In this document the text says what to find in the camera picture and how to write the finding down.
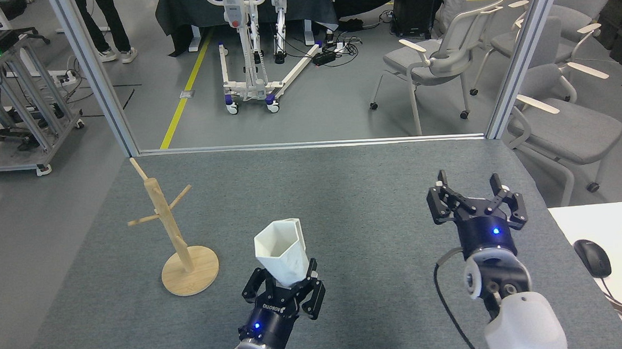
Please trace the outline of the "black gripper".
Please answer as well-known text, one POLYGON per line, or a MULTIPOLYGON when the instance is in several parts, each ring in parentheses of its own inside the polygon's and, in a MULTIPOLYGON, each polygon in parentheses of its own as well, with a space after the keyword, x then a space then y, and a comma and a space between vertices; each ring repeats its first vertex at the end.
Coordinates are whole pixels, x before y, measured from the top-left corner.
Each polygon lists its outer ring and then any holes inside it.
POLYGON ((250 340, 267 349, 285 349, 301 310, 310 320, 318 319, 326 287, 318 278, 317 260, 309 260, 307 275, 298 284, 298 294, 276 288, 274 277, 265 268, 256 268, 242 290, 246 302, 254 304, 245 325, 238 329, 240 341, 250 340))
POLYGON ((523 195, 502 184, 498 174, 492 174, 490 186, 495 196, 489 201, 486 214, 480 216, 473 216, 476 214, 473 199, 460 195, 448 186, 445 170, 439 171, 435 186, 429 188, 426 196, 437 225, 456 220, 464 260, 479 249, 498 246, 513 254, 518 253, 510 228, 521 231, 528 220, 523 195), (496 211, 502 203, 506 203, 510 210, 509 218, 504 212, 496 211))

